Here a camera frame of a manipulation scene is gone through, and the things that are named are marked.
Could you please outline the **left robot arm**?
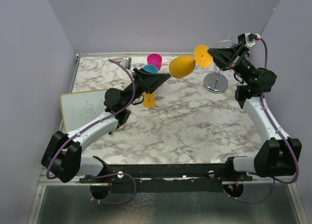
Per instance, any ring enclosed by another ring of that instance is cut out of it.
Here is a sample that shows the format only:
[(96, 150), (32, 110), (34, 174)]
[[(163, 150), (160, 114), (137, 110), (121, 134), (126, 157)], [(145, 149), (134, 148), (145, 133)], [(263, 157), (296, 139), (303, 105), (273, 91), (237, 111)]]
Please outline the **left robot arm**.
[(123, 90), (110, 88), (104, 95), (104, 111), (95, 119), (68, 133), (57, 131), (48, 143), (41, 159), (48, 179), (69, 182), (75, 176), (91, 176), (96, 182), (106, 180), (105, 162), (96, 157), (84, 158), (83, 151), (105, 134), (124, 125), (131, 112), (127, 107), (144, 92), (153, 93), (169, 78), (169, 73), (153, 74), (135, 68), (129, 73), (131, 83)]

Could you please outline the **pink wine glass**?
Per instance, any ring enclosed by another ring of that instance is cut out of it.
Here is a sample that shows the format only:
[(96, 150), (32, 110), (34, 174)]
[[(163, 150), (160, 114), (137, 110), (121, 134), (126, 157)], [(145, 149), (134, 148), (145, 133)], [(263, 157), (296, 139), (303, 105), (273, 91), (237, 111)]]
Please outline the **pink wine glass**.
[(156, 66), (160, 70), (162, 67), (162, 56), (157, 53), (150, 54), (147, 57), (147, 63)]

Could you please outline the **yellow wine glass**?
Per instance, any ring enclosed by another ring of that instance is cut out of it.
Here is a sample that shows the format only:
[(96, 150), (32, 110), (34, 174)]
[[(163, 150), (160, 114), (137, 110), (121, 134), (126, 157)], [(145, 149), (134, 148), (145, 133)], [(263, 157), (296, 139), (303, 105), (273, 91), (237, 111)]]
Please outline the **yellow wine glass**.
[(194, 50), (193, 56), (179, 56), (169, 63), (169, 72), (176, 79), (182, 79), (190, 75), (196, 65), (202, 68), (208, 68), (213, 63), (213, 57), (208, 53), (209, 47), (198, 45)]
[(153, 108), (156, 105), (156, 99), (155, 99), (156, 91), (153, 93), (143, 93), (144, 100), (143, 100), (143, 105), (146, 108)]

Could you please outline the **blue wine glass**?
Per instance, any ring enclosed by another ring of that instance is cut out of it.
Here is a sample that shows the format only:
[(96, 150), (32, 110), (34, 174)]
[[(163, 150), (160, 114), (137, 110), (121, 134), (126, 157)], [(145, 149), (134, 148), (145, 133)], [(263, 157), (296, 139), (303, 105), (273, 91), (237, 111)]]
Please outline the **blue wine glass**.
[(143, 67), (143, 70), (152, 74), (158, 73), (158, 68), (155, 65), (147, 64)]

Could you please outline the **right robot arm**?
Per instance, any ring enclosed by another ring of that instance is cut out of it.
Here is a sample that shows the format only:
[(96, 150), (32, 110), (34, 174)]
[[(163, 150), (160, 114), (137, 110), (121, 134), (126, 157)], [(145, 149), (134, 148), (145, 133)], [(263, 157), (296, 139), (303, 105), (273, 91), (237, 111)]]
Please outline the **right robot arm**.
[(254, 67), (249, 61), (250, 48), (257, 41), (263, 41), (259, 34), (245, 33), (238, 36), (238, 43), (230, 48), (207, 50), (220, 70), (234, 72), (235, 79), (240, 82), (235, 100), (252, 120), (262, 141), (254, 156), (231, 158), (231, 165), (224, 168), (224, 175), (230, 181), (236, 180), (242, 172), (276, 181), (281, 176), (292, 176), (288, 183), (294, 183), (299, 176), (302, 144), (283, 130), (266, 103), (264, 94), (271, 91), (277, 75), (267, 67)]

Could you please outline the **yellow wine glass front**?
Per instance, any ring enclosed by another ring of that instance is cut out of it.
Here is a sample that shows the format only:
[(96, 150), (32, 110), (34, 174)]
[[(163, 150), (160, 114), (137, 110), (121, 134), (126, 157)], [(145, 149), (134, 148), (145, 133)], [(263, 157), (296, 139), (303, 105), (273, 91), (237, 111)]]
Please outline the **yellow wine glass front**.
[(143, 105), (146, 108), (153, 108), (156, 105), (156, 99), (155, 99), (156, 91), (153, 93), (143, 93), (144, 100), (143, 100)]

